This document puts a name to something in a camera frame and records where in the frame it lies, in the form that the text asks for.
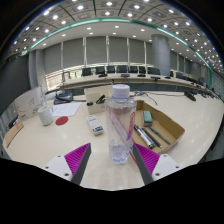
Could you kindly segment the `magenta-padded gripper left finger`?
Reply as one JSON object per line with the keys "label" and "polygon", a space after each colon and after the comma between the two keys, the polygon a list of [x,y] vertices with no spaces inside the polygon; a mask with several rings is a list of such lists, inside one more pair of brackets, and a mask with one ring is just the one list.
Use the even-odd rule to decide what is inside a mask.
{"label": "magenta-padded gripper left finger", "polygon": [[66,155],[55,156],[43,166],[43,169],[79,185],[82,181],[90,154],[91,144],[87,143]]}

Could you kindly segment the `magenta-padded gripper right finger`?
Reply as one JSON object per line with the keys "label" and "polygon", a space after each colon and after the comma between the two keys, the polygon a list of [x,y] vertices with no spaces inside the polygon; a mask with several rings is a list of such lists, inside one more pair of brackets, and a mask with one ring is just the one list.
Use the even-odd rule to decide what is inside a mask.
{"label": "magenta-padded gripper right finger", "polygon": [[145,185],[181,170],[181,166],[168,154],[159,155],[137,143],[133,144],[132,155]]}

